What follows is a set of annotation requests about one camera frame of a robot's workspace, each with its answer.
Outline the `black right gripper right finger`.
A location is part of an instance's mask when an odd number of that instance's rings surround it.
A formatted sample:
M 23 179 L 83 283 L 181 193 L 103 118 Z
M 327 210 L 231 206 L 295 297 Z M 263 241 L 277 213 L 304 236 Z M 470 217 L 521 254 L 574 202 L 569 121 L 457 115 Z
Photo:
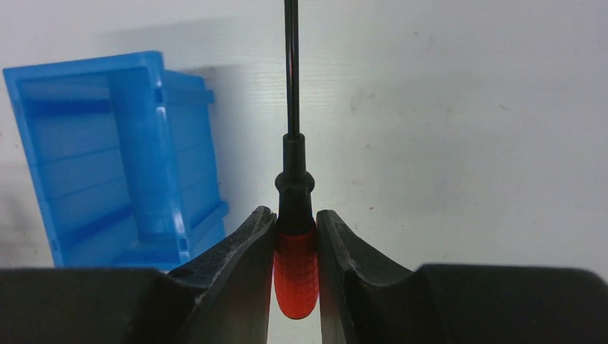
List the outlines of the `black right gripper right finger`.
M 382 254 L 333 210 L 316 219 L 323 343 L 446 343 L 422 270 Z

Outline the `red black screwdriver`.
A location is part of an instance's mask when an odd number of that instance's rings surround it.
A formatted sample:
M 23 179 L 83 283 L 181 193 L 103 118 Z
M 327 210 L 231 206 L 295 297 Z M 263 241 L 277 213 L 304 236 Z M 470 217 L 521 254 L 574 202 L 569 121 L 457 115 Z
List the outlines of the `red black screwdriver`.
M 285 1 L 287 132 L 282 139 L 282 172 L 275 179 L 279 209 L 275 229 L 273 278 L 283 315 L 303 319 L 318 299 L 316 223 L 311 193 L 314 178 L 305 159 L 300 131 L 298 3 Z

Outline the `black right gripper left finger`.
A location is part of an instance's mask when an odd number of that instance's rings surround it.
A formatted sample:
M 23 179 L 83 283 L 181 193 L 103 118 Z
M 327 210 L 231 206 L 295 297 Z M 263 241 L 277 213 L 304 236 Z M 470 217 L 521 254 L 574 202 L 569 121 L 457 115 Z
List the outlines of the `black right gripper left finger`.
M 277 216 L 257 207 L 236 231 L 169 272 L 195 292 L 177 343 L 266 343 Z

